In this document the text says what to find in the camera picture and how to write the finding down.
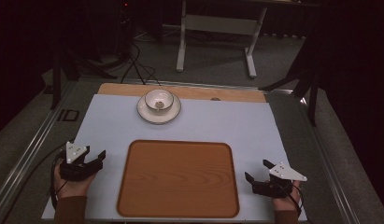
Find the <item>white bowl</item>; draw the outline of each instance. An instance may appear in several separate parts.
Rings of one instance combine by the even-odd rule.
[[[174,95],[166,90],[153,90],[145,96],[146,105],[154,110],[166,110],[174,103]]]

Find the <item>human hand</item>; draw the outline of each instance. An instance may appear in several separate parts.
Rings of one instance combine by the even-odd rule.
[[[294,187],[292,187],[291,196],[297,203],[299,203],[300,195],[297,188],[299,188],[300,181],[294,180],[293,185]],[[297,205],[291,200],[290,197],[272,199],[272,203],[275,211],[298,211]]]
[[[59,161],[54,170],[54,187],[57,192],[58,199],[72,197],[72,196],[87,196],[87,191],[95,179],[96,174],[89,176],[87,179],[73,182],[61,179],[60,164],[63,161]]]

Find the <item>table leg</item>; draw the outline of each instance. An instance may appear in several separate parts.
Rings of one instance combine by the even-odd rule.
[[[183,64],[185,63],[185,33],[186,33],[186,1],[182,3],[182,18],[180,20],[180,44],[178,52],[178,61],[177,61],[177,72],[183,72]]]
[[[256,69],[255,69],[255,64],[253,62],[253,58],[252,58],[252,52],[253,52],[253,49],[255,48],[256,41],[258,40],[259,33],[260,33],[262,25],[263,25],[263,19],[264,19],[266,11],[267,11],[267,7],[262,8],[261,15],[259,17],[259,20],[256,21],[256,27],[255,27],[255,30],[253,31],[253,34],[252,34],[252,42],[251,42],[249,48],[245,48],[245,56],[247,59],[249,76],[253,77],[253,78],[256,77]]]

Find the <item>gray floor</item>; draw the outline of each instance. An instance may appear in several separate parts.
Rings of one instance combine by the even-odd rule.
[[[248,37],[239,37],[228,42],[203,42],[201,41],[205,38],[203,35],[188,34],[184,71],[178,73],[175,69],[179,43],[177,33],[178,31],[175,30],[173,34],[166,35],[162,43],[152,41],[148,35],[142,35],[135,40],[135,44],[140,48],[139,62],[153,67],[155,69],[154,76],[162,84],[178,82],[228,88],[265,86],[285,77],[304,42],[303,39],[295,38],[261,37],[253,53],[258,77],[251,79],[248,76],[243,52],[243,48],[249,43]],[[215,35],[215,37],[224,38],[227,35]],[[100,84],[109,81],[120,82],[121,76],[128,66],[129,64],[126,64],[110,73],[119,77],[116,80],[106,80],[83,72],[83,77],[78,83],[67,82],[64,84],[64,87],[69,88],[69,93],[64,97],[60,108],[79,110],[82,118],[88,109],[91,97],[97,92]],[[143,77],[149,76],[141,67],[139,70]],[[43,76],[50,82],[50,71]],[[129,78],[126,79],[127,82],[137,78],[135,69],[130,70],[127,78]],[[282,89],[291,90],[294,85],[295,82],[292,82],[283,86]],[[82,119],[78,119],[76,122],[56,121],[49,130],[42,131],[40,129],[41,125],[47,122],[47,118],[56,119],[58,117],[58,114],[50,111],[50,99],[49,95],[37,95],[0,132],[0,188],[22,153],[30,149],[31,143],[36,142],[34,139],[36,133],[43,132],[45,138],[37,143],[39,147],[34,154],[35,159],[32,161],[31,167],[36,165],[39,159],[53,148],[77,134]],[[300,118],[291,116],[300,114],[300,111],[297,112],[299,107],[294,107],[296,104],[290,100],[290,96],[284,98],[283,96],[270,95],[267,99],[273,103],[273,111],[278,111],[278,114],[275,113],[278,124],[283,125],[278,126],[278,128],[284,130],[284,133],[281,134],[284,147],[299,146],[299,151],[296,149],[287,150],[290,162],[303,164],[296,169],[314,172],[312,175],[318,177],[310,179],[305,185],[306,212],[312,221],[311,223],[358,223],[353,220],[342,219],[342,214],[338,211],[338,204],[333,196],[334,193],[338,192],[328,185],[328,182],[336,181],[340,183],[341,190],[343,190],[340,193],[344,193],[347,198],[346,203],[348,204],[343,204],[343,206],[349,205],[355,217],[359,219],[359,223],[384,223],[384,208],[373,191],[347,134],[325,96],[325,92],[319,91],[316,113],[317,128],[306,127],[303,129],[299,127]],[[312,134],[311,131],[316,133],[319,138],[304,136]],[[295,136],[300,137],[286,137],[292,136],[292,132],[295,132]],[[323,146],[324,150],[308,150],[315,145]],[[325,164],[322,164],[319,159],[322,155],[329,158],[329,165],[333,167],[332,172],[335,175],[332,179],[324,177],[328,170],[323,168]],[[45,160],[32,175],[19,200],[15,203],[7,223],[50,223],[41,221],[40,216],[48,199],[51,160],[52,157]]]

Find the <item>white table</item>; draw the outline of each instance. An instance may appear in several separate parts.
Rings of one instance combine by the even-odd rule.
[[[165,125],[154,125],[139,117],[139,96],[94,95],[78,131],[75,143],[91,146],[86,161],[107,151],[104,169],[89,190],[86,218],[107,221],[169,222],[260,222],[272,221],[269,198],[252,193],[245,179],[248,172],[256,180],[268,179],[263,159],[288,163],[270,105],[267,103],[225,102],[180,99],[179,115]],[[145,218],[121,217],[116,211],[122,171],[128,146],[136,139],[223,142],[233,151],[240,212],[234,218]],[[53,219],[50,201],[43,219]],[[305,212],[300,216],[306,220]]]

